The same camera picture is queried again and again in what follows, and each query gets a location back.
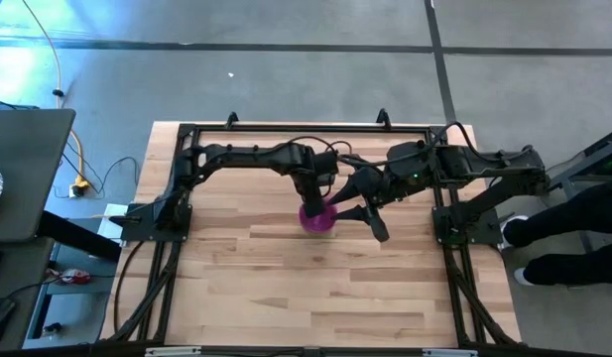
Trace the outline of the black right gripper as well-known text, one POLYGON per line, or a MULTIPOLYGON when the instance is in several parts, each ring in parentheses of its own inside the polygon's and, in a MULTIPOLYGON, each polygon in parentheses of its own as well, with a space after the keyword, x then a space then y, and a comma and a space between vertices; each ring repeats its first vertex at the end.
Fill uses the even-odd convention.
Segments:
POLYGON ((361 196, 364 205, 355 205, 336 214, 336 220, 355 220, 366 223, 380 243, 390 238, 388 228, 379 209, 409 195, 410 177, 397 176, 390 171, 361 168, 350 175, 346 184, 327 202, 340 203, 361 196))

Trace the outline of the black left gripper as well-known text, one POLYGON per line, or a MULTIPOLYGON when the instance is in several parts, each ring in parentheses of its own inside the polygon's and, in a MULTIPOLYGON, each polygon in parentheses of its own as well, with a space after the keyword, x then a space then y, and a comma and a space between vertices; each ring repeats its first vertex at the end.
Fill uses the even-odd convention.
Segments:
POLYGON ((306 169, 291 172, 297 193, 304 196, 304 213, 306 217, 321 215, 326 210, 326 203, 320 188, 333 184, 333 174, 316 174, 306 169))

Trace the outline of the purple plastic bowl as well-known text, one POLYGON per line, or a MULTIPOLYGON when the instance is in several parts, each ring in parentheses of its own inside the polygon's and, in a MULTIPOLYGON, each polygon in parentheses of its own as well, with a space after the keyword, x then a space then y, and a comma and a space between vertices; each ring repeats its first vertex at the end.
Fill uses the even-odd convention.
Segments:
POLYGON ((329 205, 329 199, 323 200, 325 211, 317 216, 308 217, 305 206, 302 204, 299 210, 299 221, 303 230, 314 234, 324 234, 329 232, 335 224, 333 216, 337 213, 334 204, 329 205))

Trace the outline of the white strip label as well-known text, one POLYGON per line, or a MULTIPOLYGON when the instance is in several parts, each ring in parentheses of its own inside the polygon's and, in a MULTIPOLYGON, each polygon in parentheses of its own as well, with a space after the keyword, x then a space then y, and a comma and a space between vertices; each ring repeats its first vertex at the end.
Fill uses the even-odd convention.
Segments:
POLYGON ((476 350, 427 348, 423 350, 423 357, 478 357, 476 350))
POLYGON ((144 357, 197 357, 201 355, 198 346, 165 346, 148 348, 144 357))

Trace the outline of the white box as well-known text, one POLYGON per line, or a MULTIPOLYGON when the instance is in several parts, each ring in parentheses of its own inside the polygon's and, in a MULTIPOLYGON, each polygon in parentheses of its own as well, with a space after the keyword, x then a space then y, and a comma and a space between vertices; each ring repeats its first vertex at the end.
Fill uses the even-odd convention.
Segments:
POLYGON ((124 215, 127 210, 127 205, 108 203, 103 214, 97 216, 101 219, 97 234, 118 243, 121 247, 124 247, 125 243, 121 240, 123 228, 120 225, 111 222, 109 218, 111 216, 124 215))

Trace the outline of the person's leg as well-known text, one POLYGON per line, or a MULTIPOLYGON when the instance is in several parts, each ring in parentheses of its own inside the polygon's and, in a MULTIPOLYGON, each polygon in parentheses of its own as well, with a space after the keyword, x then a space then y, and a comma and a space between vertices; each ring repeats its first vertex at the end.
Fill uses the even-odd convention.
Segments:
POLYGON ((543 255, 528 263, 523 277, 542 286, 612 284, 612 244, 579 255, 543 255))
POLYGON ((521 248, 553 235, 587 230, 612 233, 612 179, 528 217, 510 222, 505 237, 521 248))

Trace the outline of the yellow power plug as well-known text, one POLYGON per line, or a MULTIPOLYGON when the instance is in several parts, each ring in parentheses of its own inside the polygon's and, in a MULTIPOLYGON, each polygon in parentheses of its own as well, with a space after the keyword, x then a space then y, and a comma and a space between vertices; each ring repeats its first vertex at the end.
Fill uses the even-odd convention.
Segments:
POLYGON ((68 197, 82 197, 90 189, 90 183, 82 176, 77 176, 74 183, 69 186, 68 197))

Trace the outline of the black desk beam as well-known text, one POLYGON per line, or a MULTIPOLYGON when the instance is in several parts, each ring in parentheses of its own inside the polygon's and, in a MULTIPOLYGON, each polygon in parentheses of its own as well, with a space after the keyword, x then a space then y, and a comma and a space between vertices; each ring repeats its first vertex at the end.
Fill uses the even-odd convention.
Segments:
POLYGON ((120 258, 121 247, 117 243, 47 211, 41 215, 37 235, 110 262, 120 258))

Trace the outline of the black metal stand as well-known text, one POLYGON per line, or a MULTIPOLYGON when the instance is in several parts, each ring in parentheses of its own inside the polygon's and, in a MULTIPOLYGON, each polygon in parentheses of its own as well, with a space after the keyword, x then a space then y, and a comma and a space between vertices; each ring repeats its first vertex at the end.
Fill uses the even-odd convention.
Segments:
POLYGON ((612 179, 612 132, 569 159, 547 169, 551 179, 545 196, 560 189, 566 198, 612 179))

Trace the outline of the small red object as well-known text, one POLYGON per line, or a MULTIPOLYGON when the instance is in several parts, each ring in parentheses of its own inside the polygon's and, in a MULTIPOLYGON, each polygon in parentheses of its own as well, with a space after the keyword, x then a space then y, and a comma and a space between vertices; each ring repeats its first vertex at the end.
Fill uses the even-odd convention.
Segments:
POLYGON ((86 285, 90 280, 90 274, 79 269, 68 269, 61 273, 61 281, 67 285, 86 285))

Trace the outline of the grey low shelf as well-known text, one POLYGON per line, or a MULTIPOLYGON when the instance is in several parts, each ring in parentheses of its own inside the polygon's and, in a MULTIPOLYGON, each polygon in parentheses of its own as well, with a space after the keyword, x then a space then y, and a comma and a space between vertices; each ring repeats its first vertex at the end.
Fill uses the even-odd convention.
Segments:
POLYGON ((83 285, 53 283, 40 290, 23 347, 46 348, 94 342, 102 329, 117 264, 57 243, 51 266, 62 272, 79 269, 92 275, 83 285), (44 326, 59 322, 61 333, 43 336, 44 326))

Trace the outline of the grey desk top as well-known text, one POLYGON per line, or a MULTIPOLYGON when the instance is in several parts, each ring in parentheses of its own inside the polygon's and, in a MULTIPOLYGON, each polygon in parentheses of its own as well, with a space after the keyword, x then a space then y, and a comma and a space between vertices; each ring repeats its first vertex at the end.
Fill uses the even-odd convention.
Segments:
POLYGON ((34 238, 76 113, 0 110, 0 244, 34 238))

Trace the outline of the dark grey side table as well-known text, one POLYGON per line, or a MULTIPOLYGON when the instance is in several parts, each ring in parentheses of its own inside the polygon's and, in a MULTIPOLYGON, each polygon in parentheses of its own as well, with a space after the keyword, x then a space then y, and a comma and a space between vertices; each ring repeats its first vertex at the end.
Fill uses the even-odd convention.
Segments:
POLYGON ((51 238, 0 244, 0 298, 17 304, 0 334, 0 351, 22 348, 54 244, 51 238))

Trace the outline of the black metal table frame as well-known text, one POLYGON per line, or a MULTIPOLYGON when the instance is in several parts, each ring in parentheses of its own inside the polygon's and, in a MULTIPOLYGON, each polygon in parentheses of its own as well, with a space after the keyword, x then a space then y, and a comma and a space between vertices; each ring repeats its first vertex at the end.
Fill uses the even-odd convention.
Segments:
MULTIPOLYGON (((390 147, 424 139, 420 124, 385 131, 341 124, 237 125, 201 129, 202 144, 271 147, 297 136, 343 140, 368 161, 390 147)), ((164 191, 179 122, 156 122, 135 201, 164 191)), ((305 232, 290 178, 268 170, 222 170, 190 198, 190 236, 174 281, 167 345, 455 347, 444 258, 433 237, 434 193, 424 190, 380 211, 390 239, 379 243, 362 222, 341 221, 321 235, 305 232)), ((511 338, 522 340, 502 258, 469 248, 479 298, 511 338)))

